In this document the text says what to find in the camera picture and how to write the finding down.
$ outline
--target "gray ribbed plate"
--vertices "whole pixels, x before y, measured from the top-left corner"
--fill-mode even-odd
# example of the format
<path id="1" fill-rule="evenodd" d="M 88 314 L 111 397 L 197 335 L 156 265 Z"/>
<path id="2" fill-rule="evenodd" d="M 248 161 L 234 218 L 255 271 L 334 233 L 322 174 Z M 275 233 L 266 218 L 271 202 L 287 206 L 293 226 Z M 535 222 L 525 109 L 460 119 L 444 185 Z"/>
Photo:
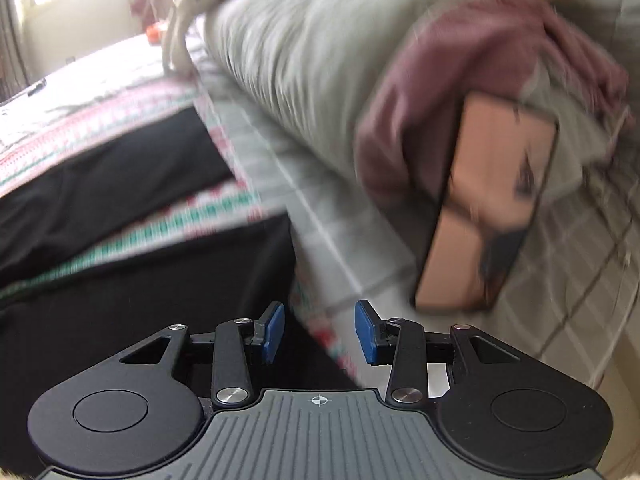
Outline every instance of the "gray ribbed plate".
<path id="1" fill-rule="evenodd" d="M 55 472 L 42 480 L 62 480 Z M 371 390 L 266 391 L 252 408 L 216 415 L 174 462 L 136 480 L 504 480 L 460 460 L 420 413 Z M 599 479 L 583 471 L 574 480 Z"/>

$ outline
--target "blanket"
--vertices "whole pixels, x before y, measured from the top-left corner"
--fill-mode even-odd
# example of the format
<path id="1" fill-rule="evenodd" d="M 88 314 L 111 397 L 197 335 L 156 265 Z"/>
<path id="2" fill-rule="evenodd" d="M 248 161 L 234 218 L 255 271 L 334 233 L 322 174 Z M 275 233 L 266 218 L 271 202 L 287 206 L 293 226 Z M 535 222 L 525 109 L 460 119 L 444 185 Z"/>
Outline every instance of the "blanket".
<path id="1" fill-rule="evenodd" d="M 446 168 L 431 150 L 469 90 L 558 118 L 549 202 L 606 157 L 614 131 L 595 118 L 624 109 L 625 71 L 539 0 L 230 0 L 208 20 L 210 50 L 240 85 L 385 205 L 412 182 L 437 198 Z"/>

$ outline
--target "metal screw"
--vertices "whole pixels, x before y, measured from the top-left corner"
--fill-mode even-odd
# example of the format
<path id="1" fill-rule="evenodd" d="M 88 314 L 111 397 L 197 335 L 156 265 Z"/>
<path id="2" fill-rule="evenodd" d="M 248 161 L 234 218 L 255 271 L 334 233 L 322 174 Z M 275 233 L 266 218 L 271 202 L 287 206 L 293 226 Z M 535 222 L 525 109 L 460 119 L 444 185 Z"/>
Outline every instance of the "metal screw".
<path id="1" fill-rule="evenodd" d="M 415 388 L 398 388 L 391 393 L 391 397 L 393 397 L 393 400 L 396 402 L 413 404 L 422 399 L 422 392 Z"/>
<path id="2" fill-rule="evenodd" d="M 224 402 L 225 404 L 237 404 L 238 402 L 242 402 L 249 396 L 246 390 L 242 388 L 238 388 L 236 386 L 232 386 L 230 388 L 222 388 L 217 394 L 216 398 L 220 402 Z"/>

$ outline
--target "orange object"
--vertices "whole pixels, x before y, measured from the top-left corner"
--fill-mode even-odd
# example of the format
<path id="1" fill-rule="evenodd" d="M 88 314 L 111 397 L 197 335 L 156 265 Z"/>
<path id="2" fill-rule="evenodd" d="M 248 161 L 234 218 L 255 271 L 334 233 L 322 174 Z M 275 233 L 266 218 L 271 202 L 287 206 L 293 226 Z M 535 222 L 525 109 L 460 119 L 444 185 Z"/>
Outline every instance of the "orange object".
<path id="1" fill-rule="evenodd" d="M 166 22 L 157 22 L 153 25 L 149 25 L 146 28 L 146 38 L 149 44 L 158 45 L 162 42 L 162 36 L 164 36 L 167 29 Z"/>

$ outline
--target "pink cloth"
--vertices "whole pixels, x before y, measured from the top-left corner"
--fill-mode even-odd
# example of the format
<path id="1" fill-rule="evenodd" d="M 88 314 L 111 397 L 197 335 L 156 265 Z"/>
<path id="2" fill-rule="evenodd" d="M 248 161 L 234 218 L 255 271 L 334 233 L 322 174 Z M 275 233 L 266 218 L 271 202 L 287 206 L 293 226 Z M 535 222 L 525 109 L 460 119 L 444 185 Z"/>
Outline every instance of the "pink cloth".
<path id="1" fill-rule="evenodd" d="M 626 71 L 543 0 L 471 0 L 428 18 L 396 54 L 355 134 L 356 173 L 379 203 L 411 183 L 438 197 L 469 91 L 518 99 L 541 57 L 588 111 L 620 109 Z"/>

